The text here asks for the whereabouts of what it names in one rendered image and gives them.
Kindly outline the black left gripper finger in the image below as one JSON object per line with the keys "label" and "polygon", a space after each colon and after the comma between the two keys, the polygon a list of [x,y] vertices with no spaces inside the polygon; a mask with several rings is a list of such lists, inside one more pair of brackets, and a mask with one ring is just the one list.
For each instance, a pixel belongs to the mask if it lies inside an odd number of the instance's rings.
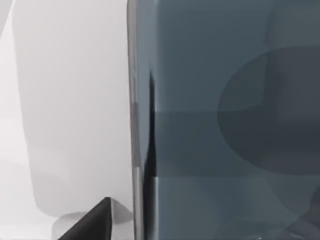
{"label": "black left gripper finger", "polygon": [[57,240],[111,240],[112,201],[103,198]]}

